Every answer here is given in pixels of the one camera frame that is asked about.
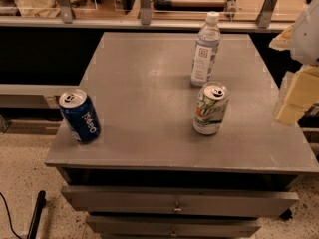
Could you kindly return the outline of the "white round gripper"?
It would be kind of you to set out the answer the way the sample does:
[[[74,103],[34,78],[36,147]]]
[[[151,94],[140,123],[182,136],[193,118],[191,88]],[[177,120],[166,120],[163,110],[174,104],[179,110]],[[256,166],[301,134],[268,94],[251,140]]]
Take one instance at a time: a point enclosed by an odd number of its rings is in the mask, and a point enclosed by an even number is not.
[[[290,25],[269,43],[277,51],[290,50],[293,60],[307,65],[319,65],[319,0],[312,0]],[[282,79],[274,120],[296,125],[305,113],[319,101],[319,67],[301,67],[287,72]]]

